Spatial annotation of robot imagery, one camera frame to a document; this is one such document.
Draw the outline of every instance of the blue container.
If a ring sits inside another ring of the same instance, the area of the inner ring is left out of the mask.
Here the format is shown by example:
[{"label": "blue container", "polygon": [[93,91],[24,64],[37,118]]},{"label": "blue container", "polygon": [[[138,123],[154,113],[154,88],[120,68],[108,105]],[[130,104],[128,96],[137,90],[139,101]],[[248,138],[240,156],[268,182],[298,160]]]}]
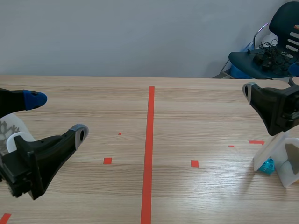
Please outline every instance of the blue container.
[{"label": "blue container", "polygon": [[[243,50],[242,52],[246,52],[247,49],[254,50],[253,42],[250,42]],[[245,74],[244,72],[240,71],[238,68],[236,68],[233,64],[230,69],[230,75],[234,78],[238,79],[252,79],[249,75]]]},{"label": "blue container", "polygon": [[299,62],[290,65],[289,72],[291,73],[292,76],[298,76],[299,77]]}]

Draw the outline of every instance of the small red square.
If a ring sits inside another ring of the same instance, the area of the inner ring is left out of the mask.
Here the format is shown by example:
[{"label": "small red square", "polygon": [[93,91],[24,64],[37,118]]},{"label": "small red square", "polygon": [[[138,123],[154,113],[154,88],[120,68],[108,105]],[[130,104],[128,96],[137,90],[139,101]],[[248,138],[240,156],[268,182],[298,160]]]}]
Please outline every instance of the small red square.
[{"label": "small red square", "polygon": [[110,165],[110,164],[112,164],[112,158],[111,157],[104,158],[103,164],[104,165]]},{"label": "small red square", "polygon": [[191,160],[191,167],[199,167],[199,162],[198,160]]}]

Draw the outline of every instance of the chair backrest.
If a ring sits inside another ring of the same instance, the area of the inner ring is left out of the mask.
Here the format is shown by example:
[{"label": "chair backrest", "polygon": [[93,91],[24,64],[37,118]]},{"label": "chair backrest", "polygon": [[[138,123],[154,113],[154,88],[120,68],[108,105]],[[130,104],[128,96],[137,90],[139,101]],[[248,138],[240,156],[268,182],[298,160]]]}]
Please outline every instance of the chair backrest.
[{"label": "chair backrest", "polygon": [[289,48],[291,55],[299,55],[299,2],[288,2],[275,13],[269,29],[278,37],[280,49]]}]

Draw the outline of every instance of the white holder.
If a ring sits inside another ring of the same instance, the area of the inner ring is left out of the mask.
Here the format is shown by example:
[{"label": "white holder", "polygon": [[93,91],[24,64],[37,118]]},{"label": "white holder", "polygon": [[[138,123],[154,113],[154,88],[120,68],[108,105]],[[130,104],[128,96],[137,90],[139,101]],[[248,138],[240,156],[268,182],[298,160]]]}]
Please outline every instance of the white holder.
[{"label": "white holder", "polygon": [[0,154],[16,150],[14,137],[20,135],[25,141],[35,141],[24,122],[11,113],[0,118]]},{"label": "white holder", "polygon": [[253,170],[257,171],[271,157],[284,187],[299,180],[299,160],[296,163],[296,153],[299,159],[299,139],[288,138],[288,136],[289,132],[281,132],[269,138],[255,155],[253,167]]}]

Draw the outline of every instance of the black cable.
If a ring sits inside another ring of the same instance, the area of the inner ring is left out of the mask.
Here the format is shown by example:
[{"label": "black cable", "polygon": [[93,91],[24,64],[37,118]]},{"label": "black cable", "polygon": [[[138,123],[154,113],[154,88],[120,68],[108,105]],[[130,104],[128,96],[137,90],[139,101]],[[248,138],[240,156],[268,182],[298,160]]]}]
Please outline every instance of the black cable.
[{"label": "black cable", "polygon": [[272,40],[271,43],[269,42],[261,42],[259,48],[262,50],[257,53],[251,53],[249,49],[247,49],[248,53],[251,55],[263,54],[264,61],[271,64],[271,70],[279,70],[280,72],[274,72],[277,75],[282,75],[283,72],[287,71],[289,66],[293,63],[297,62],[299,59],[298,51],[292,51],[289,48],[286,48],[285,51],[279,51],[276,46],[278,41],[276,39]]}]

